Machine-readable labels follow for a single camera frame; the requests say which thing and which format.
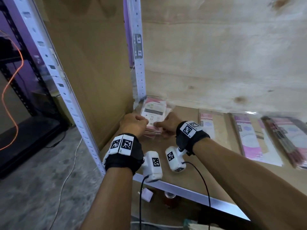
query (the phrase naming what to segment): forearm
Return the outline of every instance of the forearm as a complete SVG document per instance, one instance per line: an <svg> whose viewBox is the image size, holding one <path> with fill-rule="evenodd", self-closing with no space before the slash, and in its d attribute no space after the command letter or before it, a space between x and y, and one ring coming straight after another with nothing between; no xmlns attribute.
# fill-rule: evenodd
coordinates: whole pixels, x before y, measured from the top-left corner
<svg viewBox="0 0 307 230"><path fill-rule="evenodd" d="M132 171L109 168L80 229L130 229Z"/></svg>
<svg viewBox="0 0 307 230"><path fill-rule="evenodd" d="M305 229L307 197L263 166L209 138L193 151L240 209L263 229Z"/></svg>

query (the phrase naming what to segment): hand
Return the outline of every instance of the hand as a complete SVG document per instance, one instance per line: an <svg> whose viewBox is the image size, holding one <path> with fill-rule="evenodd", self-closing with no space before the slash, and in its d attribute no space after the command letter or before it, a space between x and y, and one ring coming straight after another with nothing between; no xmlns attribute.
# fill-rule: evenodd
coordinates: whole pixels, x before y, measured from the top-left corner
<svg viewBox="0 0 307 230"><path fill-rule="evenodd" d="M139 138L144 134L148 122L145 117L136 113L127 114L120 122L119 133L130 133Z"/></svg>
<svg viewBox="0 0 307 230"><path fill-rule="evenodd" d="M179 123L183 122L182 119L178 117L174 112L169 113L163 122L155 122L155 127L162 127L163 132L162 136L166 139L170 138L173 135L176 135L176 129Z"/></svg>

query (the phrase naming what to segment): black wrist strap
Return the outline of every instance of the black wrist strap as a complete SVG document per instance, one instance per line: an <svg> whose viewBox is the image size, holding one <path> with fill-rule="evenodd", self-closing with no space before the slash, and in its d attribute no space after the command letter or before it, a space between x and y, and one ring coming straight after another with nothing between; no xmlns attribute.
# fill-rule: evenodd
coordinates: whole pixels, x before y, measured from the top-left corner
<svg viewBox="0 0 307 230"><path fill-rule="evenodd" d="M106 171L111 167L128 167L135 174L143 162L144 154L139 140L133 134L124 133L112 140L102 164Z"/></svg>
<svg viewBox="0 0 307 230"><path fill-rule="evenodd" d="M186 149L187 155L194 155L193 146L203 138L210 136L203 131L202 127L194 121L184 121L176 129L176 144L180 148Z"/></svg>

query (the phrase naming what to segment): orange cable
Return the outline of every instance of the orange cable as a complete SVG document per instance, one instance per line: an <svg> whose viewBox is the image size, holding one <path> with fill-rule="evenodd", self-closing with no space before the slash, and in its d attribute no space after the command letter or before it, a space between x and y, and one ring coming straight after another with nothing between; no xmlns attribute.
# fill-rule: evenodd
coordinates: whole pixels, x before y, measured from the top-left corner
<svg viewBox="0 0 307 230"><path fill-rule="evenodd" d="M22 54L21 54L20 50L19 50L18 47L16 46L16 44L13 42L13 40L11 40L10 37L9 37L5 32L3 32L2 30L0 30L0 31L1 31L2 33L4 33L4 34L6 35L6 37L9 38L9 40L13 43L13 45L15 46L15 48L18 50L18 52L19 52L19 54L20 54L20 57L21 57L21 65L20 65L20 66L18 67L18 69L15 71L15 73L13 74L13 76L11 77L11 79L9 80L9 82L6 84L5 88L4 88L3 91L2 91L1 100L2 100L2 103L3 103L3 106L4 106L4 108L5 108L5 111L6 111L7 115L10 117L10 119L12 120L12 122L14 123L14 125L15 125L15 127L16 127L16 134L15 134L14 139L11 141L11 143L9 143L8 145L6 145L6 146L3 147L3 148L0 148L0 151L1 151L2 149L5 149L5 148L9 147L9 146L16 140L17 135L18 135L18 130L19 130L19 128L18 128L17 123L15 122L15 120L13 119L13 117L11 116L9 110L7 109L7 107L6 107L6 105L5 105L4 93L5 93L5 91L7 90L7 88L9 87L10 83L13 81L13 79L14 79L14 77L16 76L16 74L18 73L18 71L19 71L19 70L21 69L21 67L23 66L23 57L22 57Z"/></svg>

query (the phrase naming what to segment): black metal rack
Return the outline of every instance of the black metal rack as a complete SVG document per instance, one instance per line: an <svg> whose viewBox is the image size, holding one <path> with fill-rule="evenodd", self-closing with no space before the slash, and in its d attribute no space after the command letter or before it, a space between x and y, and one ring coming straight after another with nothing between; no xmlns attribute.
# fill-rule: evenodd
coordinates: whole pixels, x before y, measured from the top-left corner
<svg viewBox="0 0 307 230"><path fill-rule="evenodd" d="M14 33L20 46L20 52L24 61L29 62L33 73L37 78L37 82L50 104L49 111L40 111L42 115L39 115L36 111L37 108L19 87L17 81L15 79L11 81L10 86L15 91L31 117L18 124L19 134L13 144L0 151L0 178L3 178L14 168L23 163L27 158L44 147L60 132L66 130L68 124L62 118L3 0L0 0L0 11L5 16L8 25ZM11 51L5 56L0 57L0 71L7 81L12 78L12 73L8 69L7 64L18 61L21 61L21 57L17 50ZM16 129L14 127L2 133L0 135L0 148L6 146L13 139L15 133Z"/></svg>

